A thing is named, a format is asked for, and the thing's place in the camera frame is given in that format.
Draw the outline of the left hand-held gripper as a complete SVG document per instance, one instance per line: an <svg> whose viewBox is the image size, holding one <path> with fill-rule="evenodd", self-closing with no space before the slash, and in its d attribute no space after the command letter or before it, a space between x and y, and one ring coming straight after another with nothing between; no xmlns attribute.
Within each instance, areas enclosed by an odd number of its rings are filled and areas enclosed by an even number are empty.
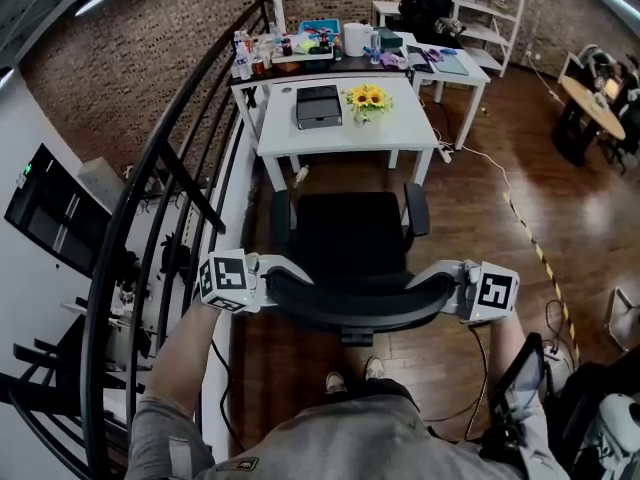
<svg viewBox="0 0 640 480"><path fill-rule="evenodd" d="M312 284L311 277L284 256L246 254L243 249L210 252L198 267L201 301L229 313L257 313L260 309L275 310L279 303L267 298L259 304L258 271L265 275L284 270L299 280Z"/></svg>

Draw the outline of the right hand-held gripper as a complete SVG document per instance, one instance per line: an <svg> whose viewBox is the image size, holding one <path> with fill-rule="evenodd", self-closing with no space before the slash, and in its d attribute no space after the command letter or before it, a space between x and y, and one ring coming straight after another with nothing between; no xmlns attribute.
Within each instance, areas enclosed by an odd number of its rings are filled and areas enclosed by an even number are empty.
<svg viewBox="0 0 640 480"><path fill-rule="evenodd" d="M483 261L476 264L459 260L439 260L416 274L406 289L439 274L449 275L461 282L459 291L447 299L441 313L457 314L463 322L488 322L510 316L515 309L518 293L518 274L510 269Z"/></svg>

